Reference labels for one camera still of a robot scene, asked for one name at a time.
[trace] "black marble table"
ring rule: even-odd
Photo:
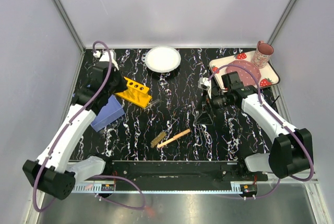
[[[98,133],[89,127],[75,148],[71,159],[82,160],[89,153],[99,152],[114,160],[237,160],[256,152],[268,152],[271,142],[259,125],[236,107],[227,107],[217,114],[214,125],[194,126],[194,118],[202,91],[197,88],[200,76],[208,77],[212,59],[254,49],[177,49],[180,67],[167,74],[147,70],[145,56],[149,49],[116,49],[116,58],[123,75],[150,88],[152,101],[160,103],[144,111],[117,97],[125,115]],[[91,67],[98,61],[86,50],[75,92],[89,78]],[[268,103],[274,100],[270,88],[262,90]],[[191,129],[191,133],[161,149],[150,142],[161,132],[168,137]]]

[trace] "patterned mug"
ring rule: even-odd
[[[251,62],[258,68],[264,68],[271,55],[273,54],[273,47],[266,44],[263,40],[257,42],[256,51]]]

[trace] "mug handle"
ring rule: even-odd
[[[256,48],[258,48],[260,44],[264,44],[264,41],[260,40],[259,42],[257,42]]]

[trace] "tray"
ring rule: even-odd
[[[250,62],[254,53],[255,51],[251,51],[212,60],[209,63],[210,70],[214,72],[216,68],[230,64],[233,61],[243,60]],[[259,78],[260,88],[270,87],[280,82],[280,77],[278,76],[274,68],[270,65],[270,63],[268,63],[264,68],[259,69],[259,71],[261,73],[261,76]],[[219,73],[214,75],[214,79],[216,80],[218,86],[220,87],[220,89],[223,90],[225,89],[225,86],[221,76],[224,74],[226,74],[226,67],[219,70]]]

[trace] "white plate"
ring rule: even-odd
[[[145,57],[146,66],[157,73],[168,73],[176,69],[180,62],[180,53],[170,46],[152,48]]]

